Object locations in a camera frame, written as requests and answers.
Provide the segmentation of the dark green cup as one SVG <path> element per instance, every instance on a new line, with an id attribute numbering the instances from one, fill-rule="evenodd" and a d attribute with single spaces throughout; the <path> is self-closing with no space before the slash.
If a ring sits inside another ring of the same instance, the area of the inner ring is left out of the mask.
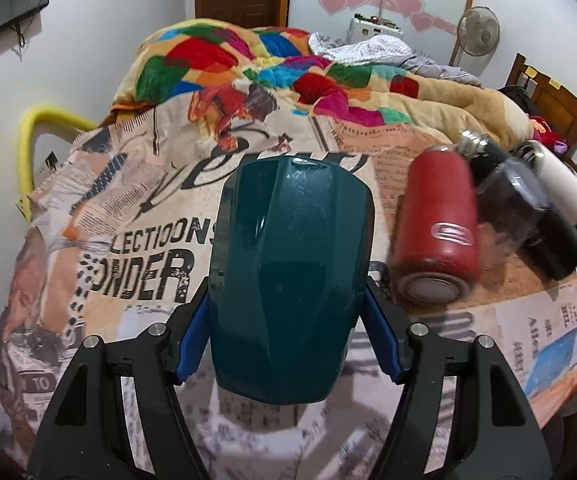
<path id="1" fill-rule="evenodd" d="M 343 167 L 257 159 L 223 185 L 208 274 L 218 385 L 274 405 L 331 392 L 363 301 L 369 187 Z"/>

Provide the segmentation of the white cup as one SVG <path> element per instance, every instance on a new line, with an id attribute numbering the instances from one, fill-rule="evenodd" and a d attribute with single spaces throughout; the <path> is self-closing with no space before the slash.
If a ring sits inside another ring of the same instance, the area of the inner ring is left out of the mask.
<path id="1" fill-rule="evenodd" d="M 512 154 L 522 160 L 543 183 L 555 207 L 573 226 L 577 224 L 577 175 L 536 140 L 519 144 Z"/>

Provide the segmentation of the red thermos bottle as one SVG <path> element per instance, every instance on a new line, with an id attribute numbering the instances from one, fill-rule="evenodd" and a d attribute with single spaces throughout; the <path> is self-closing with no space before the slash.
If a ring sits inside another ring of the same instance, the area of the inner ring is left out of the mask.
<path id="1" fill-rule="evenodd" d="M 409 304 L 443 306 L 480 278 L 471 169 L 448 146 L 427 148 L 407 170 L 390 254 L 392 287 Z"/>

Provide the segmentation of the black thermos bottle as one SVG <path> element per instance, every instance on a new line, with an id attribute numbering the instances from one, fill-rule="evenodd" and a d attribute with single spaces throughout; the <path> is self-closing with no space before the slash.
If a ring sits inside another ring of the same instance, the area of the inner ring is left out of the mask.
<path id="1" fill-rule="evenodd" d="M 494 269 L 522 250 L 549 280 L 572 274 L 577 231 L 533 170 L 491 136 L 475 131 L 462 133 L 456 151 L 475 182 L 481 265 Z"/>

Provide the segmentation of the clear glass jar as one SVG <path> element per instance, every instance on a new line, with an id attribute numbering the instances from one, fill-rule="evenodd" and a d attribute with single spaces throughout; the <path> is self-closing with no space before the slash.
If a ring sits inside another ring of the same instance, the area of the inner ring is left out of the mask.
<path id="1" fill-rule="evenodd" d="M 483 270 L 493 270 L 527 242 L 551 201 L 537 176 L 510 157 L 477 188 L 479 255 Z"/>

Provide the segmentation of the wooden headboard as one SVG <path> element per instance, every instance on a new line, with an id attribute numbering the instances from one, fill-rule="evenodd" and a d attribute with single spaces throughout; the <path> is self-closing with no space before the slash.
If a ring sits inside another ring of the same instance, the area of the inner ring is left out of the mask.
<path id="1" fill-rule="evenodd" d="M 507 84 L 520 84 L 549 126 L 567 145 L 563 161 L 577 173 L 577 97 L 565 86 L 529 65 L 517 53 Z"/>

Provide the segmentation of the colourful patchwork blanket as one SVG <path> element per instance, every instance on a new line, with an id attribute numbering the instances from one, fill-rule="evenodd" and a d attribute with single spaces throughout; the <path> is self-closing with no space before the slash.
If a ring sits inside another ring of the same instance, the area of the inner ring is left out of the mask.
<path id="1" fill-rule="evenodd" d="M 500 91 L 393 64 L 339 63 L 315 54 L 312 37 L 301 29 L 243 28 L 210 18 L 160 29 L 140 45 L 114 96 L 110 121 L 188 94 L 189 118 L 227 150 L 235 146 L 233 120 L 262 122 L 275 100 L 298 116 L 363 127 L 411 125 L 449 143 L 465 130 L 485 133 L 503 148 L 532 136 L 528 115 Z"/>

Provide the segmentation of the white grey crumpled cloth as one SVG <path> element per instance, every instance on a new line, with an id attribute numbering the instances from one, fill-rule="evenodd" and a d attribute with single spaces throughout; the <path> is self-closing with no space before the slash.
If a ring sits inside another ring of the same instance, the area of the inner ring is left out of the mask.
<path id="1" fill-rule="evenodd" d="M 342 44 L 339 40 L 311 34 L 308 46 L 312 54 L 343 65 L 391 64 L 401 65 L 413 58 L 413 50 L 400 38 L 377 35 L 356 44 Z"/>

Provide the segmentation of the standing electric fan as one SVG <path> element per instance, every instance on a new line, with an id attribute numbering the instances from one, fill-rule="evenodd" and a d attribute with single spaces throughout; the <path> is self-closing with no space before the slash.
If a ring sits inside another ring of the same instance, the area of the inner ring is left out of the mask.
<path id="1" fill-rule="evenodd" d="M 451 65 L 461 62 L 464 54 L 483 58 L 497 49 L 501 25 L 497 14 L 489 6 L 471 6 L 466 9 L 456 25 L 456 47 Z"/>

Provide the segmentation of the white small cabinet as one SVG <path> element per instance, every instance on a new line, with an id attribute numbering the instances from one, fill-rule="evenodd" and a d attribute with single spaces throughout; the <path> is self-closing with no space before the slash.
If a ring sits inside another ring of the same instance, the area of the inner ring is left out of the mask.
<path id="1" fill-rule="evenodd" d="M 394 22 L 371 16 L 367 18 L 360 13 L 354 14 L 349 22 L 346 43 L 358 44 L 358 42 L 371 39 L 372 37 L 386 35 L 402 39 L 403 30 Z"/>

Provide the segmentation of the wall power socket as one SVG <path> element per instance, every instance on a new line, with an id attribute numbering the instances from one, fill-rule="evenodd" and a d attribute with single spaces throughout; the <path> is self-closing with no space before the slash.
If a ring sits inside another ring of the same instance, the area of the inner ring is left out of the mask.
<path id="1" fill-rule="evenodd" d="M 50 171 L 56 170 L 58 166 L 58 158 L 54 152 L 51 152 L 48 156 L 46 156 L 44 164 L 46 165 L 46 168 L 48 168 Z"/>

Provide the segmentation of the yellow padded bed rail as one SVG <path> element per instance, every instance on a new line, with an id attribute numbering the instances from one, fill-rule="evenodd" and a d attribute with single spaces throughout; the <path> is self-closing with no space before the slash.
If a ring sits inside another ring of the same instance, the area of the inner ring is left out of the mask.
<path id="1" fill-rule="evenodd" d="M 46 156 L 54 152 L 60 162 L 80 132 L 96 128 L 96 122 L 54 105 L 35 105 L 23 114 L 16 150 L 17 208 L 27 221 L 32 217 L 29 195 L 36 187 L 34 177 L 51 173 L 44 164 Z"/>

